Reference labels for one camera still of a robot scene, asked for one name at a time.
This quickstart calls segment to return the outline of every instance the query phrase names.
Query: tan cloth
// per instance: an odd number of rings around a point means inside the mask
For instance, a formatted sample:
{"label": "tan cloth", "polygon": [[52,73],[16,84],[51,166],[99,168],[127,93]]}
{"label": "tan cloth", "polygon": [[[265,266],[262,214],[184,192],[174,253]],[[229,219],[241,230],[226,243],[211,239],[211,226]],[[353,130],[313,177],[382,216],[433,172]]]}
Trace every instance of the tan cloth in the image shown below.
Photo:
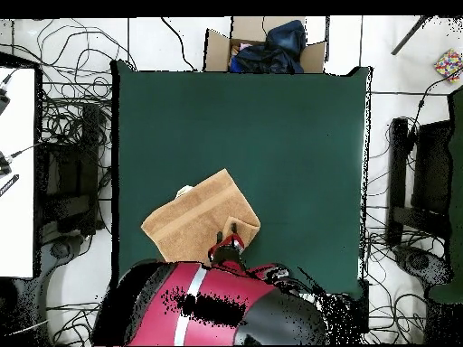
{"label": "tan cloth", "polygon": [[248,247],[260,222],[225,169],[196,185],[175,200],[153,211],[142,230],[151,238],[167,262],[199,261],[210,265],[207,251],[231,234],[238,234]]}

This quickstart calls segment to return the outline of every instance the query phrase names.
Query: black cable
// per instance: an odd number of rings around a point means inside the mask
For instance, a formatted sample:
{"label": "black cable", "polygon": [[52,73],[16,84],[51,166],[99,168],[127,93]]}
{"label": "black cable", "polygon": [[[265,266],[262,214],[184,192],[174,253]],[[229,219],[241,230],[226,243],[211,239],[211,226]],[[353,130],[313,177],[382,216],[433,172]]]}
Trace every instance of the black cable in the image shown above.
{"label": "black cable", "polygon": [[168,27],[173,33],[175,33],[175,36],[177,36],[178,41],[180,42],[180,45],[181,45],[181,47],[182,47],[182,58],[184,59],[184,62],[190,66],[190,68],[192,69],[192,71],[198,71],[198,70],[196,70],[196,69],[193,67],[193,65],[190,64],[190,62],[188,62],[188,61],[186,60],[186,58],[184,57],[184,42],[183,42],[182,38],[180,37],[180,34],[178,34],[178,32],[172,27],[172,25],[171,25],[170,23],[168,23],[168,22],[164,19],[164,17],[161,17],[161,20],[162,20],[162,22],[163,22],[165,25],[167,25],[167,27]]}
{"label": "black cable", "polygon": [[20,68],[16,68],[16,69],[13,70],[10,74],[8,74],[8,75],[2,80],[2,82],[0,82],[0,87],[2,86],[2,84],[6,85],[6,84],[8,83],[8,81],[11,79],[11,77],[14,75],[14,73],[15,73],[17,70],[20,70]]}
{"label": "black cable", "polygon": [[264,21],[265,21],[265,16],[262,16],[262,31],[265,33],[265,37],[267,38],[267,32],[265,31],[265,28],[264,28]]}

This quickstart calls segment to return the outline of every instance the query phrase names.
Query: floor tile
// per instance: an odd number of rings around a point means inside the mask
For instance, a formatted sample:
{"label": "floor tile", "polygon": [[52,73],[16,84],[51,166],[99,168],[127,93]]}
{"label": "floor tile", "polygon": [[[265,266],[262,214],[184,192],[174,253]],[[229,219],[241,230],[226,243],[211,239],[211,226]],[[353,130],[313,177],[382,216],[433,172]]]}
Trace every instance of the floor tile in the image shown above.
{"label": "floor tile", "polygon": [[[94,34],[89,36],[83,34],[85,32],[84,27]],[[91,83],[97,77],[103,77],[104,80],[102,81],[110,83],[110,60],[116,58],[126,60],[128,58],[127,53],[120,48],[118,49],[118,46],[111,39],[127,48],[127,30],[127,19],[72,20],[64,18],[42,21],[24,19],[15,23],[14,43],[23,46],[38,58],[42,57],[46,63],[61,66],[63,70],[73,71],[76,66],[82,70],[82,76],[74,78],[71,74],[59,73],[54,68],[44,65],[43,81]],[[37,58],[21,51],[21,49],[20,47],[17,48],[18,56],[38,61]],[[106,71],[107,73],[103,75],[94,73],[98,71]]]}
{"label": "floor tile", "polygon": [[[12,41],[12,22],[8,19],[0,19],[0,44],[11,44]],[[11,54],[11,47],[0,45],[1,53]]]}
{"label": "floor tile", "polygon": [[[230,35],[231,18],[166,17],[184,43],[184,56],[197,70],[203,69],[206,29]],[[182,58],[180,42],[160,17],[130,19],[130,53],[139,70],[191,70]]]}
{"label": "floor tile", "polygon": [[330,16],[325,72],[345,75],[359,65],[361,16]]}
{"label": "floor tile", "polygon": [[[463,52],[461,21],[437,16],[425,23],[402,47],[391,52],[419,19],[419,16],[364,17],[362,65],[372,66],[372,90],[423,93],[434,81],[441,80],[433,65],[448,49]],[[431,89],[449,94],[461,85],[443,81]]]}

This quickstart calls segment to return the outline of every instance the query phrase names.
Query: green table surface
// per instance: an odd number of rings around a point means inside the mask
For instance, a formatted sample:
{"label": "green table surface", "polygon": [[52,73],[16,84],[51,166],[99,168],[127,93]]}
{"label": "green table surface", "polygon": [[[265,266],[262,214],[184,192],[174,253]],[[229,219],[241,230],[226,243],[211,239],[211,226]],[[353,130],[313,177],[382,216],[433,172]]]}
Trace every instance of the green table surface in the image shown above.
{"label": "green table surface", "polygon": [[448,285],[434,286],[430,298],[441,304],[463,304],[463,87],[449,95],[449,113],[453,135],[449,143],[451,235],[447,248],[454,277]]}
{"label": "green table surface", "polygon": [[248,267],[280,262],[305,281],[302,267],[326,291],[357,295],[368,70],[136,72],[119,61],[119,275],[161,258],[143,220],[225,168],[261,222]]}

